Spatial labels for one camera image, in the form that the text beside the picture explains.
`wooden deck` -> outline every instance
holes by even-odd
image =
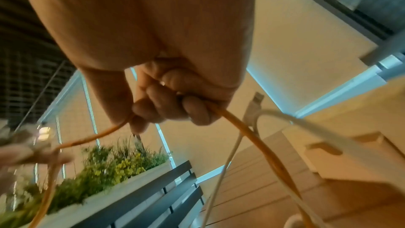
[[[405,227],[404,197],[391,186],[324,180],[307,168],[281,132],[265,142],[287,167],[304,201],[333,227]],[[254,146],[235,156],[214,206],[209,228],[281,228],[289,216],[298,213]],[[205,208],[194,224],[204,215]]]

